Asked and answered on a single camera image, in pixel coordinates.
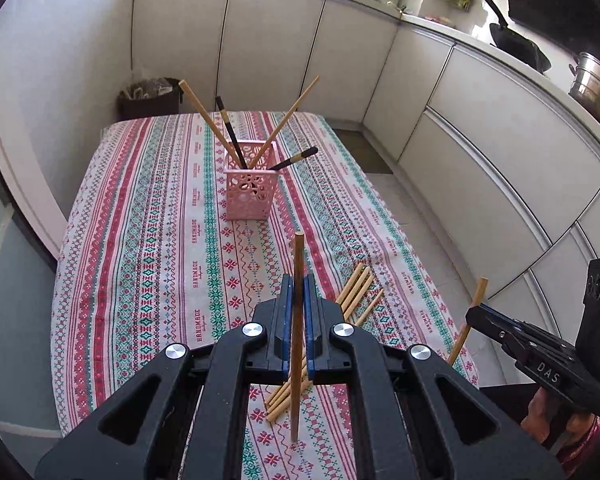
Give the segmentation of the right hand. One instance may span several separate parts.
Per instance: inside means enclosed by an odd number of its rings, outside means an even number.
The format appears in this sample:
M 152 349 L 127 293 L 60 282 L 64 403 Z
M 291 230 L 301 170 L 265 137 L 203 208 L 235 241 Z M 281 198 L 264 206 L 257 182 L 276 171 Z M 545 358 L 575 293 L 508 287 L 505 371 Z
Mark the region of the right hand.
M 550 394 L 540 387 L 528 405 L 528 415 L 520 424 L 521 428 L 539 443 L 543 443 L 550 435 L 550 419 L 547 415 L 549 407 Z M 591 429 L 595 419 L 596 416 L 592 413 L 574 413 L 566 423 L 567 437 L 562 439 L 562 445 L 572 445 L 580 441 Z

